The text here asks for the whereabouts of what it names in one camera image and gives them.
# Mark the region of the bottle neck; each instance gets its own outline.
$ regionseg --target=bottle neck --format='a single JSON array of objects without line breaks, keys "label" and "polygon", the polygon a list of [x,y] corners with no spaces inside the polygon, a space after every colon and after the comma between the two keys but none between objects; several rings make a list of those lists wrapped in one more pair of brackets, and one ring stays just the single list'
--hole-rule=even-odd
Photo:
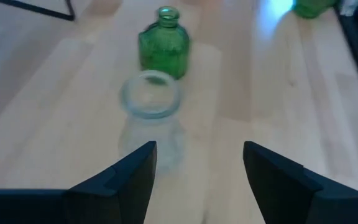
[{"label": "bottle neck", "polygon": [[174,28],[176,26],[178,26],[178,20],[177,19],[164,19],[164,18],[159,18],[158,19],[158,24],[162,27],[166,27],[166,28]]},{"label": "bottle neck", "polygon": [[164,6],[158,9],[158,24],[162,27],[172,28],[178,26],[179,11],[174,7]]}]

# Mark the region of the glass jar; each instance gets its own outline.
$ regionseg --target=glass jar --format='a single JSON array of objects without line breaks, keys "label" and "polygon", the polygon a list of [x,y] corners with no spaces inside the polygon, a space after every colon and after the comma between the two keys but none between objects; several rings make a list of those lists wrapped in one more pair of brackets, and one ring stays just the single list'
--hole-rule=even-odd
[{"label": "glass jar", "polygon": [[300,17],[312,19],[331,7],[336,0],[295,0],[293,11]]},{"label": "glass jar", "polygon": [[178,84],[165,73],[148,70],[127,80],[121,88],[121,104],[128,117],[120,137],[120,157],[156,141],[157,173],[178,164],[183,155],[183,131],[173,115],[180,102]]},{"label": "glass jar", "polygon": [[187,71],[190,38],[178,24],[179,11],[164,6],[157,10],[158,20],[139,34],[142,70],[158,70],[180,79]]}]

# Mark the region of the green bottle body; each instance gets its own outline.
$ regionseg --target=green bottle body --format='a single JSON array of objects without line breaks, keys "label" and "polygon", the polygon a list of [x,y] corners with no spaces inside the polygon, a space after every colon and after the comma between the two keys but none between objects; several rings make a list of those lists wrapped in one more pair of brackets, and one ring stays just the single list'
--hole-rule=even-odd
[{"label": "green bottle body", "polygon": [[158,70],[180,79],[186,74],[190,38],[177,17],[161,18],[139,34],[139,57],[142,70]]},{"label": "green bottle body", "polygon": [[331,7],[336,0],[295,0],[293,11],[300,17],[312,19]]}]

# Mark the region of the wood grain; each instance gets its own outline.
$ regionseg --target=wood grain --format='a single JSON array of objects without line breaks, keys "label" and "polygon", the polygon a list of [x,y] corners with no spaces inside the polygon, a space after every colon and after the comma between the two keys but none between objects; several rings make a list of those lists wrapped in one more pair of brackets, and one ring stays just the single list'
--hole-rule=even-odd
[{"label": "wood grain", "polygon": [[120,159],[137,34],[172,5],[193,41],[183,158],[159,172],[145,223],[263,223],[244,141],[358,190],[358,72],[334,12],[306,21],[277,2],[78,0],[76,22],[0,4],[0,188],[71,187]]}]

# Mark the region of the jar rim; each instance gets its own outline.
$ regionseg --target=jar rim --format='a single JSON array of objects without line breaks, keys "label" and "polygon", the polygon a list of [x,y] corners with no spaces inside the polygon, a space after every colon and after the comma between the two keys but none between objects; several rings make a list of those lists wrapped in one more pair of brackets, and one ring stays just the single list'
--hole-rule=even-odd
[{"label": "jar rim", "polygon": [[[139,80],[147,80],[153,78],[163,80],[166,85],[172,88],[173,100],[171,105],[166,107],[164,110],[145,111],[140,109],[138,106],[135,105],[134,102],[130,100],[130,94],[131,90],[133,90],[134,85]],[[181,103],[181,90],[176,81],[170,75],[156,70],[146,70],[143,71],[140,75],[132,77],[124,82],[120,92],[120,101],[122,107],[128,113],[135,117],[142,119],[160,119],[173,115],[179,109]]]}]

